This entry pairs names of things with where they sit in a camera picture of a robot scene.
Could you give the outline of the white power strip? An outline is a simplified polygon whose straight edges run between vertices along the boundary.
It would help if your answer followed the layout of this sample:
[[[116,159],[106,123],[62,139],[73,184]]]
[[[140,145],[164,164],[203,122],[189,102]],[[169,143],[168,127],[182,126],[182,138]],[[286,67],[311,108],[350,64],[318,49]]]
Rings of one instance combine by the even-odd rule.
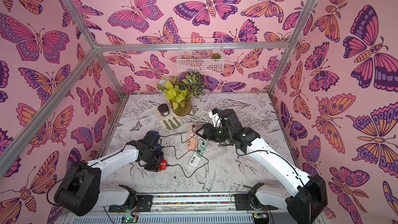
[[[190,165],[193,168],[197,168],[199,166],[201,158],[202,156],[199,153],[195,152],[192,155],[191,159],[189,160],[188,165]]]

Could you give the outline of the pink power strip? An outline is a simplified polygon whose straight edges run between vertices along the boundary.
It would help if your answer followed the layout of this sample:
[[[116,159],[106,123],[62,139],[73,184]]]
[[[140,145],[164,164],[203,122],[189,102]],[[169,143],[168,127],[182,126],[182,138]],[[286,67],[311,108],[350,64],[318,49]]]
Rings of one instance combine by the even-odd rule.
[[[197,136],[195,133],[195,125],[191,125],[188,129],[188,138],[186,142],[187,150],[195,150]]]

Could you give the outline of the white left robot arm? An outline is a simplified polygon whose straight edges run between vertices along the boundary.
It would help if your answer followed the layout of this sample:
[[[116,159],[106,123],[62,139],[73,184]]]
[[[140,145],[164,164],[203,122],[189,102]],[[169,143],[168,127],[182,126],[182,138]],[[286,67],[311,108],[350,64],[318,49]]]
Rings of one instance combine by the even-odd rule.
[[[54,195],[54,204],[77,216],[84,216],[98,207],[118,206],[125,212],[138,208],[137,192],[127,186],[101,190],[104,179],[118,169],[134,162],[144,162],[144,169],[159,172],[164,162],[160,135],[148,131],[138,141],[127,142],[120,150],[89,162],[71,164]]]

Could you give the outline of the green power adapter cube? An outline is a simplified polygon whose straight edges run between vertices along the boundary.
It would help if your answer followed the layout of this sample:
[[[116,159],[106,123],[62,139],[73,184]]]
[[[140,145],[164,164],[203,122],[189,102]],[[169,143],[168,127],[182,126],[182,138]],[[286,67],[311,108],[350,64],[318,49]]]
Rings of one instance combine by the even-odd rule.
[[[200,146],[200,148],[203,149],[203,150],[206,150],[207,146],[208,146],[208,142],[207,141],[203,141],[201,146]]]

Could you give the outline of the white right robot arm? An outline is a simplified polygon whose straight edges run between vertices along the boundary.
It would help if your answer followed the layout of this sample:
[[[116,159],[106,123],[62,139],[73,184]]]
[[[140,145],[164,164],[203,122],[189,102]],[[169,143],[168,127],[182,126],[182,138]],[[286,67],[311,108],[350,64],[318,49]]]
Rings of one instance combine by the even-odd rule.
[[[210,123],[200,126],[196,135],[204,140],[232,145],[238,156],[249,156],[264,166],[284,186],[273,189],[258,184],[252,187],[252,198],[261,205],[287,211],[298,224],[314,223],[327,207],[325,180],[311,176],[278,154],[254,129],[244,127],[232,109],[213,109]]]

